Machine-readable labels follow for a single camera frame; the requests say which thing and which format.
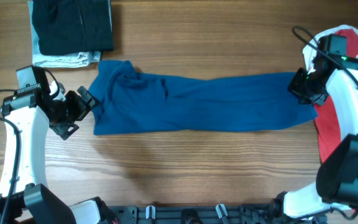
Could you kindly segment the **blue t-shirt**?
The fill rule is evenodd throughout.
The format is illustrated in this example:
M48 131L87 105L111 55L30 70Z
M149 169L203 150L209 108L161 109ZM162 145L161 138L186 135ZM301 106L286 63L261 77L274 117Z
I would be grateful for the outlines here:
M105 60L89 92L94 133L248 132L290 128L315 119L287 89L292 72L212 80L140 73L129 61Z

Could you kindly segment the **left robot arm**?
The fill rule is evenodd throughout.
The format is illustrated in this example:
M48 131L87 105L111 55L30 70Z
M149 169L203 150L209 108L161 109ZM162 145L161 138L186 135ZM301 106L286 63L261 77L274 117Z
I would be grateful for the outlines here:
M6 125L6 150L0 180L0 223L119 223L99 197L68 206L47 186L45 141L52 129L63 140L79 127L99 101L85 87L65 91L48 82L50 71L33 65L17 70L19 88L3 99L0 121Z

